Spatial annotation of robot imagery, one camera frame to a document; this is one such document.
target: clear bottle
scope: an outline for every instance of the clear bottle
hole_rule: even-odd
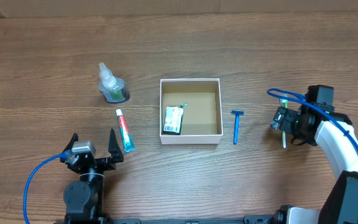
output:
[[[121,78],[116,78],[112,72],[104,65],[99,63],[100,83],[99,90],[104,95],[108,103],[123,103],[129,100],[129,92],[126,90],[125,82]]]

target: wooden table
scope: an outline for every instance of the wooden table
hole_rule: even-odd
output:
[[[128,102],[104,102],[99,62],[126,81]],[[221,79],[218,146],[161,145],[161,78]],[[358,12],[0,19],[0,223],[23,223],[29,174],[74,132],[109,155],[118,108],[136,151],[106,173],[105,212],[114,218],[321,208],[335,183],[329,163],[319,147],[282,148],[269,128],[278,100],[266,94],[314,84],[335,87],[336,111],[358,137]],[[231,110],[244,110],[235,146]],[[62,220],[63,190],[74,180],[58,161],[43,167],[30,185],[31,222]]]

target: silver metal part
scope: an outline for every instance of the silver metal part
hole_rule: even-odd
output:
[[[92,156],[96,154],[96,149],[93,145],[93,142],[90,140],[82,141],[82,142],[74,142],[73,147],[71,149],[72,153],[70,153],[67,156],[67,159],[65,162],[70,162],[71,165],[73,165],[78,160],[79,153],[83,152],[90,152],[92,153]]]
[[[319,210],[293,207],[288,209],[287,224],[317,224]]]

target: white label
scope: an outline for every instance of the white label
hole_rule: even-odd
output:
[[[183,108],[167,106],[163,130],[179,134],[182,115]]]

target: open box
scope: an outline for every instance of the open box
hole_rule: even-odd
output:
[[[181,134],[163,133],[167,106],[184,108]],[[221,87],[218,78],[176,78],[160,81],[162,144],[218,144],[223,135]]]

